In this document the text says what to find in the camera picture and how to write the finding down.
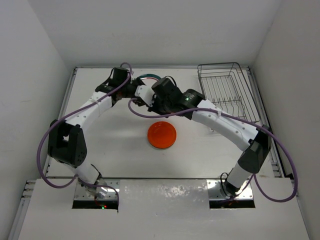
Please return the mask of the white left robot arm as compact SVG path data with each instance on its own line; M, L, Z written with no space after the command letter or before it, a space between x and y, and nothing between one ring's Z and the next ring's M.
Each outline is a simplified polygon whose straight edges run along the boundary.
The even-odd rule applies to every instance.
M47 154L69 168L87 186L94 185L101 174L86 159L85 132L119 99L134 95L137 85L132 84L132 74L131 67L114 67L107 80L95 88L79 109L54 120L50 125Z

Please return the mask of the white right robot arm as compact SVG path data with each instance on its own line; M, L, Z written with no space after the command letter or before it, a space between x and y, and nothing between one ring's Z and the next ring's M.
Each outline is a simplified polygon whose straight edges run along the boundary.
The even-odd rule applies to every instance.
M236 120L200 92L194 89L181 92L167 77L148 87L147 92L150 95L150 112L158 115L177 113L180 117L203 124L226 137L242 151L221 186L224 195L234 197L245 180L261 170L271 149L271 137L265 133L265 130L269 130L268 126L260 129L243 119Z

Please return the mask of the metal base plate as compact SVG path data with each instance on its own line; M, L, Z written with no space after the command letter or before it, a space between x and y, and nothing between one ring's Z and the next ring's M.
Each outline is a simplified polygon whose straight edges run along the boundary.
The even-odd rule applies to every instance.
M116 192L120 192L120 180L101 178L96 185L108 185L108 187L90 187L78 182L74 192L75 201L93 201L98 200L117 200Z
M208 190L208 197L210 201L224 201L230 199L232 196L230 193L227 193L222 190L222 184L225 182L225 179L207 179L207 190ZM254 195L252 191L251 184L247 179L242 186L240 187L239 191L235 193L235 197L233 200L237 201L253 201Z

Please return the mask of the white front cover panel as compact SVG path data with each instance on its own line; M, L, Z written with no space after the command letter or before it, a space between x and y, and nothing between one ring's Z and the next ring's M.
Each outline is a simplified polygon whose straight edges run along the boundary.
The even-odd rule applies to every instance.
M211 209L205 180L122 180L119 209L74 209L75 186L37 180L21 240L306 240L295 199L252 188L253 208Z

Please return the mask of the plain white plate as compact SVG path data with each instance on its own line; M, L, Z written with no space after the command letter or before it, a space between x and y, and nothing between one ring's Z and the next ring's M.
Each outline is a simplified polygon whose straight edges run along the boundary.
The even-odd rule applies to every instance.
M160 76L153 74L153 73L146 73L138 76L139 79L144 80L144 79L153 79L155 81L159 81L161 79Z

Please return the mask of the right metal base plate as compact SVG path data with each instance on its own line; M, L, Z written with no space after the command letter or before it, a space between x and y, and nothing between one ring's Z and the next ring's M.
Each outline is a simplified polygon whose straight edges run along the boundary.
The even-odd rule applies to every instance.
M230 199L232 196L230 193L227 193L222 190L222 184L225 182L225 179L207 179L207 190L208 190L208 197L210 201L224 201ZM247 179L242 186L240 187L239 191L235 193L235 197L233 200L237 201L253 201L254 195L252 191L251 184Z

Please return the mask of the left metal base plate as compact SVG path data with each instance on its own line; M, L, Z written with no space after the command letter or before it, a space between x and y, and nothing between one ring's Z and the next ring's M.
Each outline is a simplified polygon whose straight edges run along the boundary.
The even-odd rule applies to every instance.
M108 187L90 187L78 182L74 192L75 201L93 201L98 200L117 200L116 192L120 192L120 180L101 178L96 185L108 185Z

